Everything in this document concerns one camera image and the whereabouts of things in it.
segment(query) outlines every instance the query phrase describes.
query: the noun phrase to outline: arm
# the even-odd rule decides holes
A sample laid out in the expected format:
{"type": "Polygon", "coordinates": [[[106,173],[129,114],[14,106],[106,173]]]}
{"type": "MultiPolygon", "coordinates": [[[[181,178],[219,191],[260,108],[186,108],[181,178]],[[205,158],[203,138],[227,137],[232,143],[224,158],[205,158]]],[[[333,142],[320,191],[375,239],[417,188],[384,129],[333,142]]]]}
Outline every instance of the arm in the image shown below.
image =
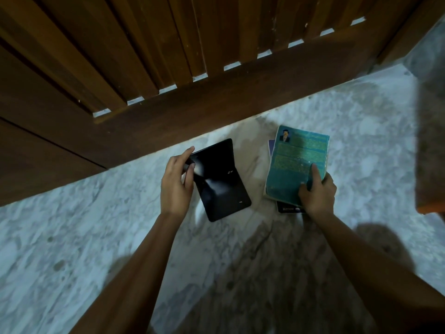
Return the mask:
{"type": "Polygon", "coordinates": [[[171,246],[193,192],[190,165],[184,184],[182,167],[194,147],[171,157],[161,184],[161,214],[124,268],[105,287],[71,334],[145,333],[158,298],[171,246]]]}
{"type": "Polygon", "coordinates": [[[312,165],[313,186],[299,196],[320,227],[366,308],[382,331],[405,333],[445,321],[445,297],[405,267],[372,248],[334,215],[337,187],[329,174],[322,182],[312,165]]]}

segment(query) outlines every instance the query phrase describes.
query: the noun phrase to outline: book cover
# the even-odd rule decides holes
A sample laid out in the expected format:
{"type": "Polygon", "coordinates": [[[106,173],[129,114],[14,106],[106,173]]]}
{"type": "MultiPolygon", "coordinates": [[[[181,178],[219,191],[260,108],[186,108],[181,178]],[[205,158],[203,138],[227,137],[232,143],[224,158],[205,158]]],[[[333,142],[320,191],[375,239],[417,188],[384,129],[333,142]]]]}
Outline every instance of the book cover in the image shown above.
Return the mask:
{"type": "Polygon", "coordinates": [[[312,186],[311,164],[315,163],[322,178],[326,174],[329,136],[280,125],[264,188],[271,199],[301,207],[298,189],[312,186]]]}
{"type": "MultiPolygon", "coordinates": [[[[272,157],[272,151],[274,151],[275,140],[270,139],[268,145],[269,145],[269,155],[270,157],[272,157]]],[[[279,213],[306,213],[306,211],[304,211],[303,208],[288,204],[286,202],[276,201],[276,204],[279,213]]]]}

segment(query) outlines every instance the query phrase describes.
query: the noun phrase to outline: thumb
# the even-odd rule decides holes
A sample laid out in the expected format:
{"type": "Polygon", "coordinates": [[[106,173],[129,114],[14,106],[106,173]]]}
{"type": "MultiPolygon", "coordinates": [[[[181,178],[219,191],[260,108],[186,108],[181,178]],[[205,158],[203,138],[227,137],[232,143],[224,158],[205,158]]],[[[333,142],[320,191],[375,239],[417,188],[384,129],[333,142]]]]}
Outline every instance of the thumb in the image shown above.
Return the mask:
{"type": "Polygon", "coordinates": [[[301,199],[305,199],[309,194],[310,194],[310,192],[308,191],[308,188],[307,188],[306,184],[302,183],[300,185],[299,190],[298,190],[298,196],[301,199]]]}
{"type": "Polygon", "coordinates": [[[193,191],[193,170],[195,163],[191,163],[187,169],[186,179],[184,180],[184,186],[190,193],[193,191]]]}

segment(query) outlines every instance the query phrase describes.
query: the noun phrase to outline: left hand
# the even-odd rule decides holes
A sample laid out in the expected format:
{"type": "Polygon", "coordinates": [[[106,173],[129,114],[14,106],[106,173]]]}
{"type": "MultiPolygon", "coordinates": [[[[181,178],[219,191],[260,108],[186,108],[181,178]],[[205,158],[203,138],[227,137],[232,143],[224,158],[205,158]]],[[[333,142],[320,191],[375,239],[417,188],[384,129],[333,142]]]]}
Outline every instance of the left hand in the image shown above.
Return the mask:
{"type": "Polygon", "coordinates": [[[161,181],[161,214],[172,216],[180,223],[186,217],[192,197],[194,163],[187,169],[184,184],[181,182],[182,168],[193,151],[194,146],[180,156],[171,157],[161,181]]]}

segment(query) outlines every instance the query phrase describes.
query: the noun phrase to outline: gray marble pattern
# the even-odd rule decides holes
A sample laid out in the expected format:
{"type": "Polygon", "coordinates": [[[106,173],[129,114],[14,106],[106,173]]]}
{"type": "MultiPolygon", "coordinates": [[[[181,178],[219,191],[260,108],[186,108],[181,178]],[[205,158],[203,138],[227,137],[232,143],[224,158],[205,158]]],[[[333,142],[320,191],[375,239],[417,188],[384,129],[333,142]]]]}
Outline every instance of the gray marble pattern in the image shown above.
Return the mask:
{"type": "Polygon", "coordinates": [[[375,332],[320,230],[262,197],[267,140],[280,124],[329,134],[336,214],[445,293],[445,224],[415,210],[418,133],[443,107],[398,65],[0,208],[0,333],[69,332],[152,227],[168,158],[226,138],[252,206],[210,223],[195,190],[150,331],[375,332]]]}

